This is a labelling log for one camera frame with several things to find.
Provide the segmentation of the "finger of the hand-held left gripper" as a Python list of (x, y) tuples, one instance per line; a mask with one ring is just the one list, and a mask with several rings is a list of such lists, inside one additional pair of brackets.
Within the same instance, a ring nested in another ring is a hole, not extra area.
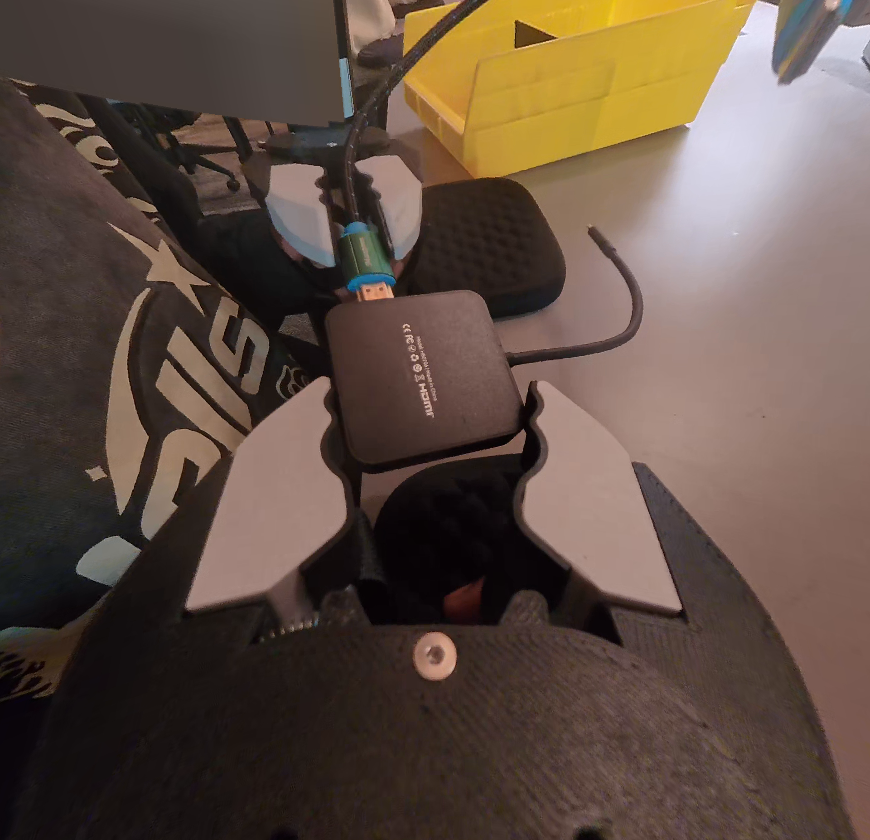
[(362, 184), (375, 201), (376, 219), (389, 239), (393, 258), (406, 258), (416, 246), (422, 225), (422, 185), (400, 157), (357, 161)]
[(332, 218), (321, 166), (282, 163), (270, 169), (266, 209), (275, 231), (293, 251), (322, 268), (335, 268)]

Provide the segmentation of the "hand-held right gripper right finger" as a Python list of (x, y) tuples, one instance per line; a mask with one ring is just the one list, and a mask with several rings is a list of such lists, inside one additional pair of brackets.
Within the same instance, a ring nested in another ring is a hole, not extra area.
[(527, 409), (513, 498), (521, 533), (595, 603), (679, 617), (679, 591), (626, 449), (547, 381), (529, 385)]

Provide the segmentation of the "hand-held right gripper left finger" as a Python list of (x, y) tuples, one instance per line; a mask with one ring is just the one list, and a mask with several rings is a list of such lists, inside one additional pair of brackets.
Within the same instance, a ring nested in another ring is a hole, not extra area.
[(315, 615), (313, 572), (352, 524), (350, 483), (329, 462), (335, 414), (320, 377), (241, 443), (223, 485), (185, 610), (265, 602), (283, 626)]

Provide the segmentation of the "black adapter hub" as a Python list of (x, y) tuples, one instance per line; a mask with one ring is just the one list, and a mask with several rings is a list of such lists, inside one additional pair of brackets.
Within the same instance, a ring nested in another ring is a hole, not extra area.
[(344, 443), (365, 473), (499, 447), (524, 428), (524, 400), (473, 291), (345, 303), (324, 331)]

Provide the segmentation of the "black cushioned pad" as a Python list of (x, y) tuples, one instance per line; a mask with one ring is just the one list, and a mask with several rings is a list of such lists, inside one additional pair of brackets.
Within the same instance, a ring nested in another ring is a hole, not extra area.
[(396, 293), (473, 291), (503, 320), (547, 308), (565, 281), (559, 241), (532, 194), (509, 179), (464, 180), (423, 189)]
[(450, 461), (404, 481), (374, 526), (381, 574), (357, 590), (375, 624), (495, 625), (519, 592), (560, 601), (568, 574), (514, 514), (519, 454)]

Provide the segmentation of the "black office chair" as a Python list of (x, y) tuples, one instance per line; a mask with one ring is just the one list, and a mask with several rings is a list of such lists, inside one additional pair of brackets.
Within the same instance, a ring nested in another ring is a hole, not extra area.
[(231, 193), (240, 191), (241, 183), (238, 177), (211, 160), (213, 155), (223, 153), (235, 153), (239, 156), (242, 149), (237, 141), (234, 141), (231, 146), (222, 146), (179, 139), (178, 132), (183, 128), (194, 126), (201, 117), (199, 113), (141, 103), (113, 100), (109, 100), (108, 103), (176, 168), (183, 169), (189, 176), (193, 176), (198, 168), (214, 171), (225, 177), (226, 186)]

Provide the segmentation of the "yellow plastic bin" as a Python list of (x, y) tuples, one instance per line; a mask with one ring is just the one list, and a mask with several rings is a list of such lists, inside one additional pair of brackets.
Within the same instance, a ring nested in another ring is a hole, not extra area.
[(474, 178), (689, 125), (758, 0), (491, 0), (404, 79)]

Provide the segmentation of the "dark printed shirt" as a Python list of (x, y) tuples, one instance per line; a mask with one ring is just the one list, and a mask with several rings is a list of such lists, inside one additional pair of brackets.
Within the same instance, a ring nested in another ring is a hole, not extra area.
[(322, 373), (179, 246), (79, 103), (2, 80), (2, 711), (212, 467)]

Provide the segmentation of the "blue and yellow object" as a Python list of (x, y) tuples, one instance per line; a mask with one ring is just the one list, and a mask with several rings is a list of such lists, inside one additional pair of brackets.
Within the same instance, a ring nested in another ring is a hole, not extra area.
[(778, 84), (807, 73), (860, 0), (778, 0), (771, 67)]

